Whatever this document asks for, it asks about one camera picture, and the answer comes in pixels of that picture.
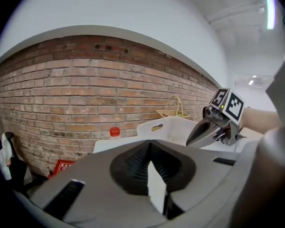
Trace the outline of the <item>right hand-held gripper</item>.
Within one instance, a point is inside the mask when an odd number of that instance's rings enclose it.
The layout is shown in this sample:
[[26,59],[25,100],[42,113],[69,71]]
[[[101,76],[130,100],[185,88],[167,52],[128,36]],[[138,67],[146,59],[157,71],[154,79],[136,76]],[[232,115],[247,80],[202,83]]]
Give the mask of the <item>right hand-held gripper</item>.
[[246,136],[240,134],[239,126],[245,102],[230,88],[219,88],[200,121],[189,134],[188,147],[205,147],[220,141],[232,146]]

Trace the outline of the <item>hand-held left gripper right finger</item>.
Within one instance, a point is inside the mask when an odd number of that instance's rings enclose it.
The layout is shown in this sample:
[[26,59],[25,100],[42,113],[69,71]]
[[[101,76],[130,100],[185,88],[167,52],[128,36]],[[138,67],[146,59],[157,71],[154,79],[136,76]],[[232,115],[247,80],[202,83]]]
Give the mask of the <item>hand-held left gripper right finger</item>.
[[180,174],[190,177],[185,179],[185,188],[170,193],[172,211],[169,215],[164,217],[152,209],[150,219],[229,220],[239,196],[238,153],[197,149],[165,141],[157,141],[157,144],[180,159]]

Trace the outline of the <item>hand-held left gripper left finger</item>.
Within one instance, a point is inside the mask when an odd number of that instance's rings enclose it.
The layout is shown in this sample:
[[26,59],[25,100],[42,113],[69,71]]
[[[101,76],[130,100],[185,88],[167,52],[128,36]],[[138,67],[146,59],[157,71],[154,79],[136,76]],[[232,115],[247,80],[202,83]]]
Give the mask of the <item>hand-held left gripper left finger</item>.
[[87,155],[32,196],[54,228],[153,228],[166,218],[148,195],[150,142]]

